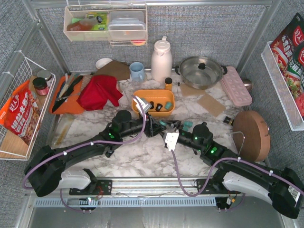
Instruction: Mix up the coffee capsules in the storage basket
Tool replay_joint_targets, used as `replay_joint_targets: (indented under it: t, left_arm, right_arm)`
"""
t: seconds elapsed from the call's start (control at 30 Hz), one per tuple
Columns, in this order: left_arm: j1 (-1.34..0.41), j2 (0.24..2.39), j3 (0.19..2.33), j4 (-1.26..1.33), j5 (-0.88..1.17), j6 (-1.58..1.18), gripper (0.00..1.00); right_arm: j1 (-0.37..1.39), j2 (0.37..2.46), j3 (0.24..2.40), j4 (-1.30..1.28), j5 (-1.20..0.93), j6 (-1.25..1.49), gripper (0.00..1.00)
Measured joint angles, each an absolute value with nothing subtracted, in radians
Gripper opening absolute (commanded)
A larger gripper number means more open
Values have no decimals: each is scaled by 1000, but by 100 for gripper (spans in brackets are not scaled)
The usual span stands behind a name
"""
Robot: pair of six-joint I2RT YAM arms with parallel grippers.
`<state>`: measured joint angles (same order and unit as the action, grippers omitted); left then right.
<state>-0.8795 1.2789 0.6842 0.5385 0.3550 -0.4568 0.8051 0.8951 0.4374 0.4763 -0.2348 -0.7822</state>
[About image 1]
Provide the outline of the orange plastic storage basket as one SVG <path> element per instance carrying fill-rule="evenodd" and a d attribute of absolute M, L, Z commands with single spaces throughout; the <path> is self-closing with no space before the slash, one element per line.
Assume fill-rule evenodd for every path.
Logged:
<path fill-rule="evenodd" d="M 133 95 L 138 96 L 139 98 L 144 98 L 148 102 L 154 102 L 154 109 L 150 109 L 148 112 L 153 117 L 169 117 L 175 108 L 174 94 L 172 91 L 166 89 L 137 90 L 133 93 Z M 170 110 L 165 109 L 167 102 L 172 103 Z M 158 103 L 163 105 L 162 109 L 159 112 L 155 110 Z"/>

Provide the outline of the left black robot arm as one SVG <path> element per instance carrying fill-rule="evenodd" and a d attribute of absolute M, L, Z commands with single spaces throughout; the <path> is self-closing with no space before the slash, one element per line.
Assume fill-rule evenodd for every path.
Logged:
<path fill-rule="evenodd" d="M 133 119 L 127 110 L 119 111 L 106 128 L 95 137 L 63 148 L 51 149 L 42 147 L 24 170 L 28 181 L 38 197 L 52 193 L 59 185 L 61 174 L 69 167 L 88 158 L 103 155 L 110 157 L 123 143 L 123 138 L 140 135 L 154 137 L 165 130 L 151 115 L 146 115 L 146 122 L 142 118 Z"/>

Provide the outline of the red cloth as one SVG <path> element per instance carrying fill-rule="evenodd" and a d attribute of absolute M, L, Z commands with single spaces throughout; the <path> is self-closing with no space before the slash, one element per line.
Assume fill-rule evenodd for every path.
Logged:
<path fill-rule="evenodd" d="M 117 89 L 117 79 L 108 75 L 93 76 L 80 93 L 78 104 L 86 111 L 102 110 L 109 100 L 113 106 L 119 106 L 123 94 Z"/>

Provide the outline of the brown cardboard sheet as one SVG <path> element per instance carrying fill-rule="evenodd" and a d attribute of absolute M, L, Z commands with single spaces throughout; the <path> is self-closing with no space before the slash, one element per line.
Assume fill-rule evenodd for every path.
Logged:
<path fill-rule="evenodd" d="M 222 112 L 225 111 L 225 106 L 218 102 L 215 98 L 209 94 L 202 96 L 197 103 L 206 109 L 212 116 L 218 117 Z"/>

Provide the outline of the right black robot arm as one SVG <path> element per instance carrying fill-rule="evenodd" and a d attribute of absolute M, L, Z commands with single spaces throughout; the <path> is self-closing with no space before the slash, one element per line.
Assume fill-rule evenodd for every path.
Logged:
<path fill-rule="evenodd" d="M 213 175 L 208 174 L 194 196 L 200 195 L 211 183 L 217 192 L 242 192 L 268 202 L 288 218 L 298 217 L 304 203 L 304 185 L 295 171 L 272 169 L 244 160 L 215 142 L 206 122 L 194 126 L 191 133 L 184 131 L 179 121 L 161 121 L 161 125 L 164 129 L 161 135 L 170 152 L 176 144 L 182 144 L 200 153 L 200 158 L 211 169 L 217 169 Z"/>

